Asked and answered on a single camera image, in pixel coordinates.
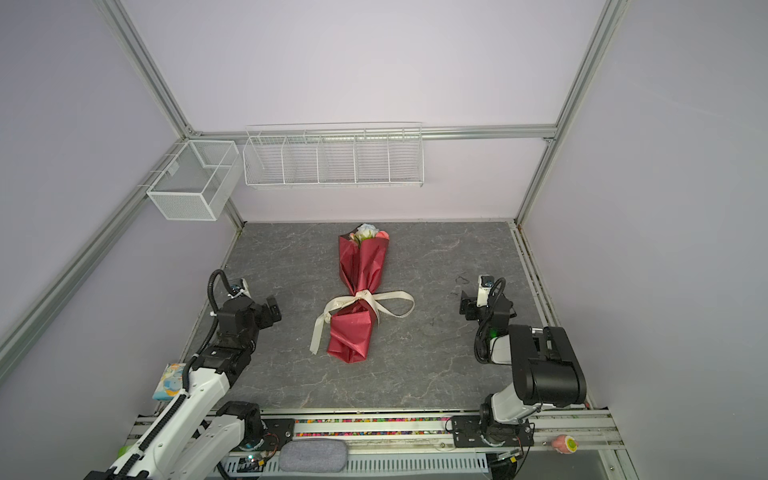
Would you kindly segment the red wrapping paper sheet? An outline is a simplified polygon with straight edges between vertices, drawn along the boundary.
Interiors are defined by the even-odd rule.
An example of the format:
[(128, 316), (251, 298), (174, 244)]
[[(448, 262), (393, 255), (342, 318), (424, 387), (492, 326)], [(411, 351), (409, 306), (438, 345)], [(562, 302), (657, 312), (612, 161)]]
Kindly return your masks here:
[(367, 358), (377, 320), (372, 298), (382, 281), (389, 246), (389, 235), (383, 230), (379, 229), (376, 238), (361, 243), (351, 237), (355, 230), (341, 235), (338, 241), (339, 276), (351, 299), (331, 308), (327, 348), (329, 355), (348, 364)]

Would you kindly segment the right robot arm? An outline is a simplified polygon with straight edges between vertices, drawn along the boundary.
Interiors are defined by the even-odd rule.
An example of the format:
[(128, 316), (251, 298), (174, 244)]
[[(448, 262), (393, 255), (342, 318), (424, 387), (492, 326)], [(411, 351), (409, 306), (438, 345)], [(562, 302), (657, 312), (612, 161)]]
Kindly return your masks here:
[(459, 313), (477, 323), (476, 361), (510, 368), (512, 381), (488, 395), (478, 414), (449, 420), (458, 448), (529, 447), (534, 415), (586, 401), (586, 380), (565, 330), (514, 323), (516, 311), (505, 287), (504, 278), (481, 275), (477, 294), (461, 295)]

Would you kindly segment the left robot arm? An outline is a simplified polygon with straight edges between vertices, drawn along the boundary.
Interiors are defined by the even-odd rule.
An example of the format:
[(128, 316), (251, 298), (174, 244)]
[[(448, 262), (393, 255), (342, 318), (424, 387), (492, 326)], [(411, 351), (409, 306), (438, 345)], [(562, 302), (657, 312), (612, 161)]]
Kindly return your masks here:
[(230, 475), (223, 461), (235, 449), (280, 448), (256, 403), (228, 401), (207, 417), (250, 364), (259, 333), (282, 319), (270, 295), (255, 302), (247, 282), (232, 285), (219, 269), (209, 277), (212, 325), (185, 363), (181, 390), (139, 440), (105, 471), (88, 479), (204, 479)]

